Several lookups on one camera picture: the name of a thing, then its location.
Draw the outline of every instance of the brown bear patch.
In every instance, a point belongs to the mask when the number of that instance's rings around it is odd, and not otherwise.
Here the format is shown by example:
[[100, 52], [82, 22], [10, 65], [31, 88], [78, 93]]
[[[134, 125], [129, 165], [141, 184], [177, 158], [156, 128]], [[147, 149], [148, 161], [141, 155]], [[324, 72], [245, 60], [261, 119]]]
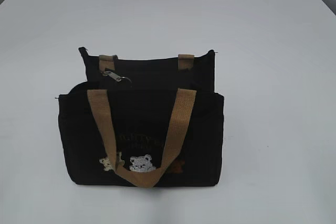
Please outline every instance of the brown bear patch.
[[184, 165], [184, 163], [184, 160], [175, 159], [166, 170], [166, 173], [183, 173], [182, 166]]

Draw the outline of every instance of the tan handle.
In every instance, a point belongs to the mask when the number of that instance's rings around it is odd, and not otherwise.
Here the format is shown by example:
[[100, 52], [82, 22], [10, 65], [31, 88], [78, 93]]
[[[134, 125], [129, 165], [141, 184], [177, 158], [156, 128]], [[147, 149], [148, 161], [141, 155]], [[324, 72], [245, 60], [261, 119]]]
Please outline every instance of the tan handle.
[[116, 55], [100, 55], [99, 56], [99, 70], [105, 72], [105, 68], [115, 70], [114, 59], [117, 59]]
[[178, 69], [192, 69], [194, 66], [194, 55], [178, 55]]
[[193, 111], [196, 91], [187, 89], [177, 90], [163, 149], [161, 167], [147, 173], [129, 171], [123, 167], [120, 160], [117, 160], [116, 136], [113, 129], [107, 91], [88, 90], [87, 94], [94, 120], [101, 134], [105, 151], [114, 172], [135, 186], [144, 188], [153, 187], [181, 152]]

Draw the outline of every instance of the zipper pull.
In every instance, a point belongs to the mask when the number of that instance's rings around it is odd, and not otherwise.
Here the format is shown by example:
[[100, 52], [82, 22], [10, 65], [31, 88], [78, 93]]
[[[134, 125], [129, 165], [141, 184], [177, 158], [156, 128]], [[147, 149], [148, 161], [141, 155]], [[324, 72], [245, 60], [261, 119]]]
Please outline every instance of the zipper pull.
[[131, 79], [128, 77], [123, 77], [123, 76], [119, 76], [116, 73], [112, 72], [112, 71], [105, 71], [102, 73], [103, 76], [109, 76], [111, 77], [113, 80], [119, 82], [122, 80], [128, 80], [130, 83], [132, 83]]

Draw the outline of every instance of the teddy bear appliqué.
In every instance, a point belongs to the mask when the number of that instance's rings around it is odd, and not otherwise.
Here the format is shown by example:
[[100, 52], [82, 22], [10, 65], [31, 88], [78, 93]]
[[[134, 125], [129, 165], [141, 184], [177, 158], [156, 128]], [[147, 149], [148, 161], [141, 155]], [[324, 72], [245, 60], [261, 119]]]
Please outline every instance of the teddy bear appliqué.
[[151, 160], [152, 156], [149, 154], [140, 157], [131, 157], [132, 165], [130, 165], [130, 170], [138, 173], [147, 173], [155, 170], [156, 167], [153, 166]]

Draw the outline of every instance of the black tote bag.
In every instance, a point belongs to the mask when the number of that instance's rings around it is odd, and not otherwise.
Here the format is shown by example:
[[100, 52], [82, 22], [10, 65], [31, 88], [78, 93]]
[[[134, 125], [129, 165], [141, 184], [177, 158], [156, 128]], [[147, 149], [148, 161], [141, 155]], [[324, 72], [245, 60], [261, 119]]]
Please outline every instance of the black tote bag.
[[112, 71], [132, 80], [136, 89], [162, 89], [165, 83], [176, 89], [214, 91], [215, 52], [194, 57], [179, 55], [175, 58], [155, 60], [122, 60], [117, 56], [90, 56], [86, 48], [79, 48], [84, 60], [88, 81], [102, 81], [102, 87], [112, 89], [114, 83], [102, 74]]
[[81, 185], [214, 186], [222, 166], [224, 98], [206, 91], [97, 90], [59, 96], [71, 179]]

